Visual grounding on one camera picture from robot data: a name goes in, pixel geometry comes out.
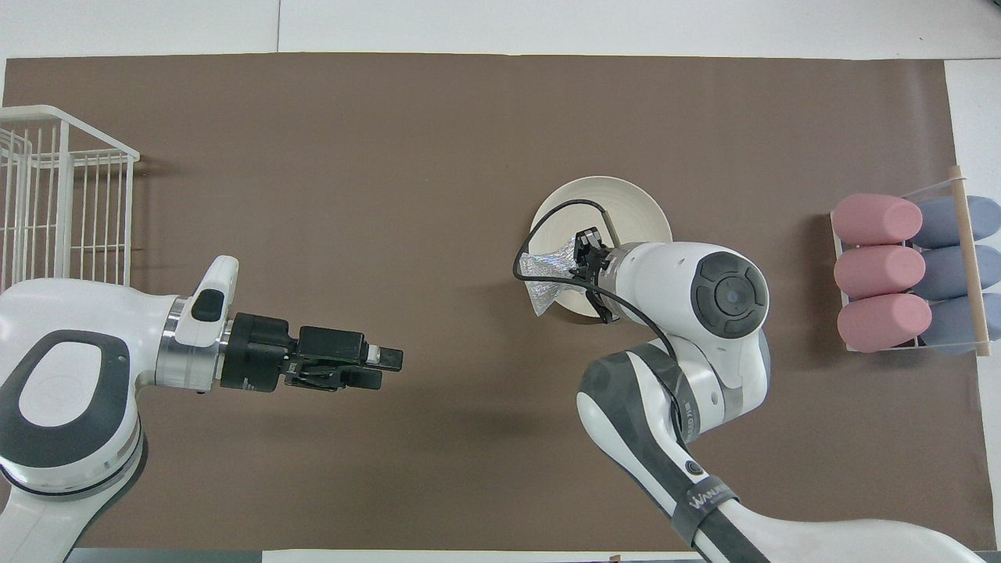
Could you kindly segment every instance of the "brown paper sheet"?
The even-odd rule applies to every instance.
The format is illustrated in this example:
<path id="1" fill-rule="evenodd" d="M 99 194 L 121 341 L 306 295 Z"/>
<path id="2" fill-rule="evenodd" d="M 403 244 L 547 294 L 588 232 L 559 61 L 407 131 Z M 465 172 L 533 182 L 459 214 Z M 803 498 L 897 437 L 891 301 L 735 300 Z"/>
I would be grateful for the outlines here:
<path id="1" fill-rule="evenodd" d="M 845 352 L 825 213 L 953 164 L 938 61 L 268 54 L 12 60 L 138 148 L 137 288 L 240 259 L 235 307 L 406 351 L 378 392 L 139 398 L 146 473 L 85 546 L 670 550 L 574 395 L 638 326 L 533 316 L 510 264 L 539 204 L 629 179 L 675 237 L 768 277 L 765 405 L 692 450 L 753 510 L 887 518 L 994 547 L 972 356 Z"/>

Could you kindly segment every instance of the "gray cylinder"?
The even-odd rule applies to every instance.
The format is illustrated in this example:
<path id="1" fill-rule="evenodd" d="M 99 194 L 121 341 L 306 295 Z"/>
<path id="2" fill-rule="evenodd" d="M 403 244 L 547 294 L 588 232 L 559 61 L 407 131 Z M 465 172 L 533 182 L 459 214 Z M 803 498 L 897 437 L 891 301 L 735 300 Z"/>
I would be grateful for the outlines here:
<path id="1" fill-rule="evenodd" d="M 973 239 L 980 240 L 1001 229 L 1001 205 L 990 197 L 969 195 Z M 952 196 L 934 197 L 918 202 L 921 230 L 911 240 L 922 248 L 941 248 L 959 244 L 959 223 Z"/>
<path id="2" fill-rule="evenodd" d="M 980 289 L 985 290 L 1001 282 L 1001 251 L 992 246 L 977 244 L 977 267 L 980 271 Z M 928 301 L 943 301 L 967 294 L 966 268 L 963 250 L 959 246 L 946 246 L 925 250 L 925 276 L 914 286 L 914 293 Z"/>
<path id="3" fill-rule="evenodd" d="M 1001 294 L 984 294 L 984 310 L 987 313 L 987 335 L 993 342 L 1001 338 Z M 973 313 L 970 297 L 963 296 L 932 306 L 932 324 L 921 335 L 928 346 L 964 343 L 961 346 L 936 348 L 936 352 L 950 356 L 963 354 L 976 348 L 973 335 Z"/>

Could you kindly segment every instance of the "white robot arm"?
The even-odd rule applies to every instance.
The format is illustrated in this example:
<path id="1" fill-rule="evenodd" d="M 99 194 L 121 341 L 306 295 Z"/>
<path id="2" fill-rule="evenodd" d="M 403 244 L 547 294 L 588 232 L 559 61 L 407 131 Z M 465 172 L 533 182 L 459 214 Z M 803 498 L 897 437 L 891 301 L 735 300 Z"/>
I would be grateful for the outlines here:
<path id="1" fill-rule="evenodd" d="M 575 202 L 604 214 L 588 200 L 562 206 Z M 918 526 L 786 522 L 740 504 L 692 458 L 686 444 L 765 399 L 771 359 L 762 325 L 769 294 L 761 271 L 745 256 L 713 244 L 609 248 L 596 228 L 578 233 L 573 255 L 528 255 L 529 240 L 550 215 L 530 233 L 515 275 L 530 285 L 534 300 L 545 292 L 533 285 L 577 286 L 588 291 L 606 322 L 624 317 L 658 334 L 656 341 L 594 362 L 577 394 L 578 412 L 591 439 L 633 476 L 707 561 L 983 563 L 955 540 Z M 529 264 L 534 271 L 548 268 L 549 274 L 526 275 L 520 265 Z M 548 304 L 535 305 L 540 311 Z"/>
<path id="2" fill-rule="evenodd" d="M 142 472 L 136 393 L 378 389 L 402 352 L 360 333 L 237 314 L 237 261 L 219 256 L 191 298 L 79 279 L 23 282 L 0 294 L 0 563 L 58 563 L 87 524 Z"/>

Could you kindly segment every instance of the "pink foam roll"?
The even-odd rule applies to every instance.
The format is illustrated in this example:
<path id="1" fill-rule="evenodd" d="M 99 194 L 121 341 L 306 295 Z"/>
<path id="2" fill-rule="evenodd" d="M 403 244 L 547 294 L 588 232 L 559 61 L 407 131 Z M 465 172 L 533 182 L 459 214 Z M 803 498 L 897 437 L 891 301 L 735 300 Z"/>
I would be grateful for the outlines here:
<path id="1" fill-rule="evenodd" d="M 921 252 L 899 244 L 853 248 L 834 264 L 834 280 L 852 299 L 903 292 L 924 276 Z"/>
<path id="2" fill-rule="evenodd" d="M 925 300 L 911 294 L 877 296 L 845 306 L 838 314 L 838 333 L 859 352 L 893 348 L 924 333 L 932 323 Z"/>
<path id="3" fill-rule="evenodd" d="M 893 244 L 921 230 L 921 209 L 893 195 L 856 193 L 838 203 L 834 233 L 847 244 Z"/>

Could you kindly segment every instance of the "crumpled foil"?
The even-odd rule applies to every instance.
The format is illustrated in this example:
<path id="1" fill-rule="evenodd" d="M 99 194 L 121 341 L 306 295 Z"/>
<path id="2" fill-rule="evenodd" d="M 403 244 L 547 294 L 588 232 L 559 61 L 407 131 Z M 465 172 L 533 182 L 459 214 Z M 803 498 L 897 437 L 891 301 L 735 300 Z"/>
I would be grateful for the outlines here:
<path id="1" fill-rule="evenodd" d="M 522 273 L 525 275 L 544 275 L 547 277 L 573 277 L 571 268 L 577 267 L 577 260 L 574 259 L 574 239 L 548 254 L 530 254 L 523 252 L 519 258 Z M 541 317 L 546 310 L 557 301 L 557 297 L 564 290 L 573 290 L 584 293 L 583 288 L 558 284 L 556 282 L 526 282 L 529 289 L 529 299 L 532 300 L 532 308 L 536 311 L 536 317 Z"/>

